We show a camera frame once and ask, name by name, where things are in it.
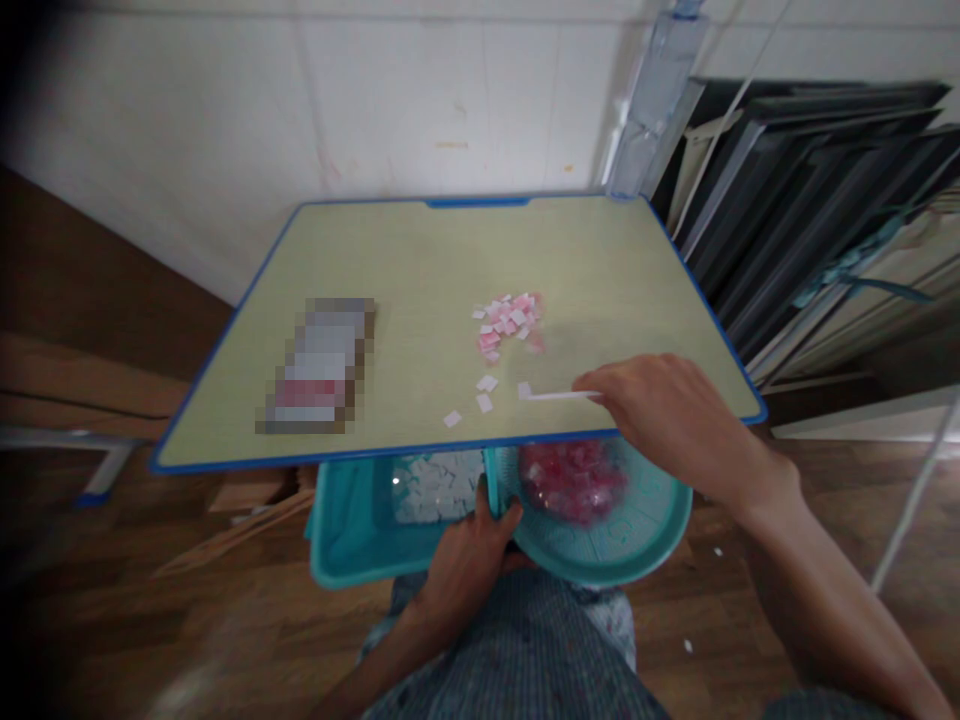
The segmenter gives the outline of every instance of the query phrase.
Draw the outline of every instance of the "plastic bag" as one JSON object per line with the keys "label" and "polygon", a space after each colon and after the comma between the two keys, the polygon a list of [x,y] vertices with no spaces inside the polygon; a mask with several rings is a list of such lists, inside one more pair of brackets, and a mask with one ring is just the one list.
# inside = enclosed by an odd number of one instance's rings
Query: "plastic bag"
{"label": "plastic bag", "polygon": [[520,484],[527,501],[581,527],[603,520],[623,501],[627,476],[615,447],[586,440],[520,448]]}

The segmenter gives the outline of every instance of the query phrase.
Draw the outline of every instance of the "left hand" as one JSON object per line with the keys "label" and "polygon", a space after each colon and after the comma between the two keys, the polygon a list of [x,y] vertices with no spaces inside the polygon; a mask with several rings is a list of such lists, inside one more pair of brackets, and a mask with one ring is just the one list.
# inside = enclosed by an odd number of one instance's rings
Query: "left hand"
{"label": "left hand", "polygon": [[487,480],[481,476],[476,510],[443,533],[427,582],[411,605],[431,624],[459,635],[483,607],[501,575],[536,567],[522,553],[504,555],[522,517],[523,506],[514,498],[506,514],[495,520],[487,500]]}

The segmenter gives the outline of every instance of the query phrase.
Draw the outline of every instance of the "hand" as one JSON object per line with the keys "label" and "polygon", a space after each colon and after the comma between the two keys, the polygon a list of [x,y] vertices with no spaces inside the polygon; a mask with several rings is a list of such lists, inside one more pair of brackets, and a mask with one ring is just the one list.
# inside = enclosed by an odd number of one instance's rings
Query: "hand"
{"label": "hand", "polygon": [[690,360],[638,355],[580,376],[573,389],[602,393],[594,401],[627,442],[734,516],[799,494],[793,463],[747,430]]}
{"label": "hand", "polygon": [[481,476],[476,510],[448,527],[440,538],[427,582],[411,604],[432,625],[453,635],[451,641],[483,607],[502,574],[532,566],[522,553],[504,555],[521,517],[523,506],[514,498],[503,518],[493,518],[487,480]]}

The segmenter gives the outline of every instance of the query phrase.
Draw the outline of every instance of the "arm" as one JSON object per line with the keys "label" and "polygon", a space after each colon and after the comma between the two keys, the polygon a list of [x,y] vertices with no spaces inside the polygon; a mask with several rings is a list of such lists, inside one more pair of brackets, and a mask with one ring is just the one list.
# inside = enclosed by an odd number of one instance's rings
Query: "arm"
{"label": "arm", "polygon": [[953,718],[896,621],[810,512],[789,459],[750,433],[703,372],[641,355],[577,379],[648,459],[725,506],[773,629],[801,676],[913,718]]}
{"label": "arm", "polygon": [[514,502],[499,522],[494,520],[481,478],[476,510],[444,532],[423,588],[393,630],[320,702],[314,716],[358,717],[387,690],[448,649],[483,607],[497,578],[529,566],[520,553],[504,556],[522,515],[522,506]]}

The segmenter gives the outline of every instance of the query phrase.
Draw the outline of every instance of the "blue table edge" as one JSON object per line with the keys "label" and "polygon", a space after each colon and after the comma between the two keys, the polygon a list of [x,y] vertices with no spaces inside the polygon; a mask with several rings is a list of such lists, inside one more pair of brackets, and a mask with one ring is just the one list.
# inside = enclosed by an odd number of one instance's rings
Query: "blue table edge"
{"label": "blue table edge", "polygon": [[[159,461],[160,454],[163,452],[164,447],[166,447],[167,440],[170,438],[170,435],[176,429],[177,424],[180,422],[180,416],[186,410],[187,406],[190,404],[190,400],[193,398],[193,393],[196,391],[197,386],[203,380],[204,375],[206,375],[210,363],[213,361],[213,358],[216,357],[217,352],[220,350],[220,346],[223,344],[223,341],[226,339],[227,335],[230,333],[230,330],[233,328],[233,323],[236,321],[237,316],[243,310],[243,306],[246,304],[247,299],[250,297],[250,293],[253,292],[253,289],[257,286],[257,283],[260,281],[260,276],[263,274],[263,271],[266,269],[267,265],[270,264],[270,260],[273,258],[274,252],[280,246],[280,242],[287,234],[287,230],[290,229],[290,226],[293,224],[293,221],[296,220],[297,216],[300,214],[300,211],[305,207],[311,207],[313,205],[365,205],[365,204],[374,204],[374,203],[398,203],[398,202],[422,202],[428,207],[443,210],[443,209],[455,209],[455,208],[482,208],[482,207],[525,207],[531,200],[541,199],[541,198],[575,198],[575,197],[603,197],[601,193],[574,193],[574,194],[551,194],[551,195],[530,195],[530,196],[505,196],[505,197],[477,197],[477,198],[398,198],[390,200],[330,200],[330,201],[311,201],[304,202],[297,206],[297,208],[290,215],[290,218],[284,224],[283,229],[280,230],[280,234],[277,236],[277,239],[274,241],[273,246],[270,248],[270,252],[267,253],[267,256],[264,258],[263,263],[260,265],[260,268],[257,270],[257,274],[253,276],[249,287],[246,292],[244,292],[243,297],[240,299],[240,303],[237,305],[236,309],[233,311],[233,314],[230,316],[230,320],[227,322],[226,327],[223,329],[223,332],[220,334],[220,337],[217,339],[217,344],[214,346],[213,350],[210,352],[210,355],[207,357],[206,361],[203,363],[203,368],[197,375],[196,380],[193,381],[193,385],[190,386],[187,396],[183,399],[183,402],[180,403],[180,407],[177,409],[176,414],[173,416],[173,419],[170,420],[170,423],[167,425],[166,430],[163,432],[163,436],[160,438],[160,442],[157,443],[156,448],[153,453],[150,455],[150,471],[158,475],[184,475],[188,473],[199,473],[199,472],[210,472],[214,470],[245,470],[250,468],[261,468],[261,467],[284,467],[289,465],[301,465],[305,463],[314,463],[322,462],[326,460],[351,460],[357,458],[368,458],[368,457],[379,457],[383,455],[413,455],[416,453],[423,452],[454,452],[457,450],[474,450],[474,449],[483,449],[483,448],[492,448],[492,447],[506,447],[510,445],[524,445],[526,443],[539,443],[539,442],[564,442],[567,440],[586,440],[591,438],[604,438],[604,437],[614,437],[619,435],[619,431],[616,428],[609,428],[605,430],[587,430],[583,432],[570,432],[570,433],[554,433],[550,435],[525,435],[519,437],[511,438],[488,438],[484,440],[470,440],[465,442],[451,442],[451,443],[434,443],[432,445],[406,445],[399,447],[387,447],[387,448],[374,448],[369,450],[348,450],[343,452],[333,452],[333,453],[313,453],[309,455],[283,455],[277,457],[269,458],[253,458],[247,460],[230,460],[223,462],[210,462],[210,463],[193,463],[189,465],[162,465]],[[747,386],[750,388],[753,393],[754,399],[757,401],[757,405],[760,408],[760,412],[756,415],[746,418],[740,418],[740,420],[745,425],[755,425],[762,423],[767,419],[767,404],[763,400],[763,396],[757,391],[756,386],[753,384],[753,381],[750,379],[750,376],[747,374],[746,368],[744,368],[743,363],[740,361],[740,356],[737,354],[737,351],[734,349],[733,344],[730,342],[730,338],[727,337],[727,333],[724,332],[723,327],[720,325],[720,321],[717,320],[716,314],[713,312],[713,308],[710,307],[710,304],[707,302],[707,298],[703,294],[703,290],[700,289],[700,285],[697,283],[696,278],[693,276],[693,273],[690,272],[690,268],[687,267],[687,264],[683,261],[683,257],[680,255],[680,249],[673,242],[673,238],[670,236],[670,233],[667,231],[667,228],[664,226],[663,221],[660,219],[660,216],[657,215],[656,210],[653,209],[653,206],[650,204],[650,200],[641,195],[638,200],[643,200],[647,203],[647,207],[650,208],[650,212],[657,219],[657,222],[660,224],[660,229],[663,230],[664,236],[667,238],[667,241],[670,244],[670,247],[673,249],[673,252],[676,254],[677,259],[680,261],[680,264],[683,266],[683,269],[687,273],[687,277],[690,278],[690,282],[693,284],[693,287],[697,291],[697,295],[700,297],[700,302],[703,303],[704,308],[710,315],[710,319],[713,320],[714,326],[717,328],[717,331],[720,333],[720,337],[723,338],[723,342],[727,346],[727,350],[730,352],[730,355],[733,357],[734,362],[737,363],[737,367],[740,369],[740,374],[743,376],[743,379],[746,381]]]}

